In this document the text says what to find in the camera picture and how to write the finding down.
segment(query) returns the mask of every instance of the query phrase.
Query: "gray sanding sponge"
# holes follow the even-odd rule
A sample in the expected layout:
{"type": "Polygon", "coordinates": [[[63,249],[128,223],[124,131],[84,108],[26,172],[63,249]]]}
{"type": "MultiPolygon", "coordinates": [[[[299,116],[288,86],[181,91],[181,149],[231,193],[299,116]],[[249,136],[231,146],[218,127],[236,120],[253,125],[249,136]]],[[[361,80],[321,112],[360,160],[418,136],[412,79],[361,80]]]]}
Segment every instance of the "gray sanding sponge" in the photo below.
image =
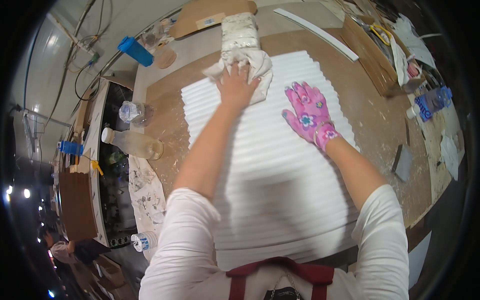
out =
{"type": "Polygon", "coordinates": [[[412,166],[412,152],[406,144],[398,145],[395,161],[393,162],[392,172],[395,173],[400,180],[407,182],[410,175],[410,167],[412,166]]]}

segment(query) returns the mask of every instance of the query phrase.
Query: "pink object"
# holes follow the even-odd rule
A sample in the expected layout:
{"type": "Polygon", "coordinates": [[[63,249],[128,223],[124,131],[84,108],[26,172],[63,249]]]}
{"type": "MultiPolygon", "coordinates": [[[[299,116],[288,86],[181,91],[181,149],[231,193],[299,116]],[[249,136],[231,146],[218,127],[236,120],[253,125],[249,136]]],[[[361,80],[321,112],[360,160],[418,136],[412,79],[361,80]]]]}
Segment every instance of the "pink object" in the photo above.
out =
{"type": "Polygon", "coordinates": [[[296,115],[290,110],[284,109],[282,116],[300,137],[325,151],[328,141],[342,136],[332,126],[325,97],[318,88],[311,88],[306,82],[303,82],[302,85],[294,82],[292,87],[293,89],[289,86],[286,87],[285,94],[296,115]]]}
{"type": "Polygon", "coordinates": [[[418,76],[418,74],[419,74],[419,70],[417,70],[415,65],[411,62],[408,63],[407,72],[408,72],[408,77],[409,78],[413,78],[415,76],[418,76]]]}

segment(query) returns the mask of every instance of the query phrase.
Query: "wavy white panel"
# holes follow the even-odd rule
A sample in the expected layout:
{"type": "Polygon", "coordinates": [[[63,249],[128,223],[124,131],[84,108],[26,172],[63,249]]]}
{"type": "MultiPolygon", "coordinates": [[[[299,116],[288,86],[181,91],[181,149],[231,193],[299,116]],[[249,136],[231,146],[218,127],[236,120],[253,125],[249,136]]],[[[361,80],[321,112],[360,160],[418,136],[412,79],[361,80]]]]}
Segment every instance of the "wavy white panel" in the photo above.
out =
{"type": "MultiPolygon", "coordinates": [[[[354,245],[358,213],[333,162],[287,125],[293,110],[284,93],[293,81],[317,86],[336,129],[355,146],[338,94],[306,51],[272,57],[274,77],[266,101],[245,109],[232,130],[215,195],[222,215],[215,232],[224,270],[272,256],[308,262],[354,245]]],[[[190,144],[220,103],[208,78],[182,89],[190,144]]]]}

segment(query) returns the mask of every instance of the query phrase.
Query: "wooden workbench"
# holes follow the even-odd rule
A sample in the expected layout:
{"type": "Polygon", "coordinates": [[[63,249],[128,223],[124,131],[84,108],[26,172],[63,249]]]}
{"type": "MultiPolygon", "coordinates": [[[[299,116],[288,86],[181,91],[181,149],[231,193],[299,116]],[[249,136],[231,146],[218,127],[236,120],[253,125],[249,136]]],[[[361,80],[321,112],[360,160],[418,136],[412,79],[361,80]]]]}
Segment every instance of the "wooden workbench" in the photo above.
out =
{"type": "MultiPolygon", "coordinates": [[[[326,78],[339,94],[342,111],[352,125],[357,145],[395,189],[404,211],[405,226],[414,225],[429,211],[451,180],[444,165],[437,166],[437,162],[441,131],[445,129],[453,136],[459,130],[455,108],[443,109],[437,113],[441,116],[430,123],[408,121],[414,159],[409,182],[399,182],[390,170],[397,146],[406,143],[404,115],[410,106],[409,100],[413,101],[414,97],[399,96],[389,100],[380,97],[360,63],[351,63],[319,38],[298,31],[302,28],[274,14],[275,8],[283,8],[320,28],[331,28],[327,32],[341,41],[339,29],[334,28],[342,27],[343,11],[331,13],[317,2],[259,7],[256,20],[262,49],[270,55],[305,49],[320,62],[326,78]]],[[[202,79],[201,70],[218,60],[219,53],[214,52],[221,47],[220,37],[219,26],[208,28],[171,42],[169,46],[178,56],[167,69],[138,67],[133,101],[152,104],[157,111],[155,120],[145,130],[132,126],[131,130],[145,132],[165,142],[164,156],[150,163],[163,183],[166,196],[171,192],[189,145],[180,89],[202,79]]],[[[459,154],[459,160],[462,157],[463,152],[459,154]]]]}
{"type": "MultiPolygon", "coordinates": [[[[327,29],[327,32],[341,40],[340,29],[327,29]]],[[[349,61],[306,30],[264,36],[260,42],[270,56],[306,50],[313,60],[320,63],[322,72],[339,95],[342,111],[352,125],[357,145],[394,187],[403,207],[406,225],[414,222],[430,205],[425,199],[431,198],[425,145],[415,120],[408,122],[413,154],[410,180],[402,183],[391,173],[398,145],[407,142],[404,114],[410,107],[408,97],[385,100],[378,94],[359,61],[349,61]]],[[[218,61],[219,55],[220,52],[215,52],[196,60],[147,89],[146,103],[154,106],[156,117],[144,132],[165,143],[162,158],[150,161],[150,164],[162,181],[166,195],[172,190],[172,183],[189,146],[180,89],[204,78],[201,70],[218,61]]]]}

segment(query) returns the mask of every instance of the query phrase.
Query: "dark red apron strap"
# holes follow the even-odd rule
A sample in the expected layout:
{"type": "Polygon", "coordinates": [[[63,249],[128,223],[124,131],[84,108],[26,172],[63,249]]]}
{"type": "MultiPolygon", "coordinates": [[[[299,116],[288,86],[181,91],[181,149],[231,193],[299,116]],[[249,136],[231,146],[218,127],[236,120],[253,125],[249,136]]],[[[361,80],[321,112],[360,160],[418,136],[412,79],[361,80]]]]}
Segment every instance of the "dark red apron strap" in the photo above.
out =
{"type": "Polygon", "coordinates": [[[264,264],[287,267],[293,274],[313,284],[312,300],[326,300],[327,286],[332,283],[334,269],[324,265],[298,264],[287,257],[273,257],[228,271],[226,275],[232,278],[230,300],[243,300],[247,276],[264,264]]]}
{"type": "Polygon", "coordinates": [[[246,276],[232,277],[230,283],[230,297],[229,300],[243,300],[245,297],[245,284],[247,282],[246,276]]]}

